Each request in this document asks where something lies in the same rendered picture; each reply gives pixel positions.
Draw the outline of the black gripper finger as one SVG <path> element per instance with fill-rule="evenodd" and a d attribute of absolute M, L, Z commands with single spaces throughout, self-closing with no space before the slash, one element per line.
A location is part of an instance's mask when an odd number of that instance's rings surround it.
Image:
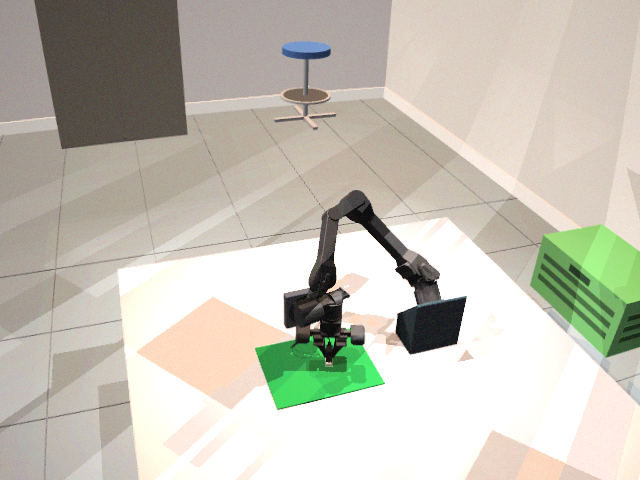
<path fill-rule="evenodd" d="M 326 357 L 325 338 L 323 339 L 323 343 L 314 343 L 314 339 L 313 339 L 313 345 L 318 346 L 318 348 L 321 350 L 323 356 Z"/>
<path fill-rule="evenodd" d="M 346 340 L 346 342 L 341 342 L 341 341 L 337 342 L 337 339 L 335 339 L 334 346 L 333 346 L 333 356 L 332 356 L 332 358 L 334 358 L 334 357 L 335 357 L 335 355 L 337 354 L 337 352 L 338 352 L 338 351 L 339 351 L 343 346 L 347 346 L 347 340 Z"/>

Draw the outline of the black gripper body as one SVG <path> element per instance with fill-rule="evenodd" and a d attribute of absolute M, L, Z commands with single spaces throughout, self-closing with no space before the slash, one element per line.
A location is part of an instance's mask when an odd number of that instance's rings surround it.
<path fill-rule="evenodd" d="M 365 327 L 363 325 L 350 325 L 350 331 L 347 328 L 341 328 L 342 316 L 336 320 L 328 320 L 323 318 L 320 321 L 320 329 L 310 329 L 310 325 L 300 328 L 296 325 L 295 342 L 308 343 L 310 336 L 313 337 L 314 343 L 323 343 L 324 338 L 334 338 L 337 342 L 346 342 L 347 338 L 351 338 L 353 345 L 365 344 Z"/>

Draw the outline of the green circuit board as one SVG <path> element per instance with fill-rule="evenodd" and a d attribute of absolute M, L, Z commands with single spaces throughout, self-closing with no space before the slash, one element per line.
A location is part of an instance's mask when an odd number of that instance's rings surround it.
<path fill-rule="evenodd" d="M 365 347 L 351 338 L 332 362 L 313 337 L 290 348 L 294 343 L 254 347 L 278 411 L 385 384 Z"/>

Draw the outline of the black cable with plug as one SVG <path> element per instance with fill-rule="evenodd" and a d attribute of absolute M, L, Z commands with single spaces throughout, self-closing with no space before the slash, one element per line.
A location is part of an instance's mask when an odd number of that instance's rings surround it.
<path fill-rule="evenodd" d="M 330 339 L 327 338 L 329 340 L 328 344 L 326 344 L 326 362 L 332 362 L 332 356 L 333 356 L 333 344 L 331 344 Z M 297 343 L 295 342 L 290 348 L 292 348 L 293 346 L 295 346 Z"/>

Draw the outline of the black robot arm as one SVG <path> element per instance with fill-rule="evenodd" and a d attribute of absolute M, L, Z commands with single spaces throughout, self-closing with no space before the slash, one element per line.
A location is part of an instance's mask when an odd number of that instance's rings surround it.
<path fill-rule="evenodd" d="M 323 318 L 339 319 L 343 300 L 350 298 L 342 287 L 326 293 L 337 281 L 334 254 L 339 219 L 344 216 L 361 224 L 395 259 L 395 271 L 408 281 L 411 288 L 415 288 L 413 295 L 416 305 L 442 300 L 436 281 L 440 279 L 440 272 L 397 238 L 373 212 L 371 202 L 362 191 L 353 190 L 322 215 L 317 259 L 308 279 L 307 299 L 293 303 L 294 320 L 300 328 Z"/>

